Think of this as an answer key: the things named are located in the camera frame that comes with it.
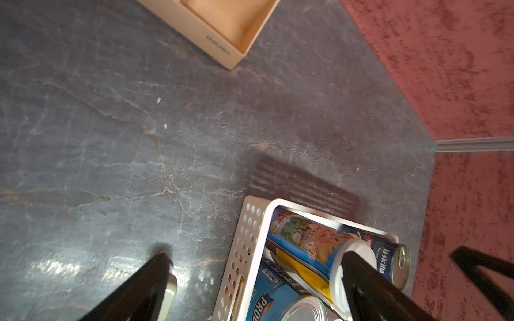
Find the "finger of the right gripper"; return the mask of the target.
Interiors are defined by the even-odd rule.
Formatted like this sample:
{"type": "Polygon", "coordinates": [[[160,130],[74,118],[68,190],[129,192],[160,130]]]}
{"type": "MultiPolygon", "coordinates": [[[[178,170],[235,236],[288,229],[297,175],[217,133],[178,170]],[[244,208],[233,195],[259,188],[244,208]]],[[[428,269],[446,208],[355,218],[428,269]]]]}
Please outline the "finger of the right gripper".
{"type": "Polygon", "coordinates": [[[464,246],[456,248],[451,259],[505,320],[513,320],[513,298],[481,269],[513,279],[512,263],[464,246]]]}

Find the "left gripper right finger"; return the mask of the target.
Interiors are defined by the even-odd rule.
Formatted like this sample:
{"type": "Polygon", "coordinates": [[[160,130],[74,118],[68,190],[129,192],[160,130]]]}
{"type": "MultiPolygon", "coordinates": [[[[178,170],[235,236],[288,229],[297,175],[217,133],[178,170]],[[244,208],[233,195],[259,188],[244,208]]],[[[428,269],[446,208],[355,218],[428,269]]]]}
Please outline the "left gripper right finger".
{"type": "Polygon", "coordinates": [[[433,320],[360,255],[343,255],[343,286],[354,320],[433,320]]]}

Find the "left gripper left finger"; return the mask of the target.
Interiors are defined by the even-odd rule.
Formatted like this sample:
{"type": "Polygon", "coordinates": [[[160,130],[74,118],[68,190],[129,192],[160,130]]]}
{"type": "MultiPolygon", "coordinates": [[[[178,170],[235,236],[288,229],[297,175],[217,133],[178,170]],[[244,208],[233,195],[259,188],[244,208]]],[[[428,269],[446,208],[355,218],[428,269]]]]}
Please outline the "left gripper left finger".
{"type": "Polygon", "coordinates": [[[82,320],[157,320],[170,277],[166,254],[154,255],[82,320]]]}

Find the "dark chopped tomatoes can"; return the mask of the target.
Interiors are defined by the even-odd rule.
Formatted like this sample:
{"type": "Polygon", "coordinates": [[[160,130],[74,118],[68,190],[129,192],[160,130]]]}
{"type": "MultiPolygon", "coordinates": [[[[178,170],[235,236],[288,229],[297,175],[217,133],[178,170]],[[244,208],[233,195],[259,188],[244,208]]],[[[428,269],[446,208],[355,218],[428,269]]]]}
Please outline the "dark chopped tomatoes can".
{"type": "Polygon", "coordinates": [[[410,250],[392,236],[343,225],[340,231],[352,234],[372,248],[377,262],[377,271],[399,290],[404,290],[411,269],[410,250]]]}

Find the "tall yellow can white lid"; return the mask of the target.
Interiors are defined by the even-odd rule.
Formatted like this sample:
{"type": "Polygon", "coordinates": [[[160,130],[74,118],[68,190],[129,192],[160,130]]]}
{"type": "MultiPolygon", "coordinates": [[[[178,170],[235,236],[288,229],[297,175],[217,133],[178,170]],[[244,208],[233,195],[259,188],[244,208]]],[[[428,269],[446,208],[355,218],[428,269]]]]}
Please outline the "tall yellow can white lid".
{"type": "Polygon", "coordinates": [[[377,268],[372,248],[357,235],[337,231],[282,207],[274,210],[266,247],[346,320],[352,317],[343,285],[344,254],[353,251],[373,270],[377,268]]]}

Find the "blue Progresso soup can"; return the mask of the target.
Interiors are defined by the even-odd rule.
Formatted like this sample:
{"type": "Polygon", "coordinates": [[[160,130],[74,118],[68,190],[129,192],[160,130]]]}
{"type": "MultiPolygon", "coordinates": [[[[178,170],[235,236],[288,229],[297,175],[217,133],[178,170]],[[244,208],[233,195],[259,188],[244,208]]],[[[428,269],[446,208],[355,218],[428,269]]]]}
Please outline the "blue Progresso soup can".
{"type": "Polygon", "coordinates": [[[278,267],[273,261],[261,259],[246,319],[327,320],[320,298],[278,267]]]}

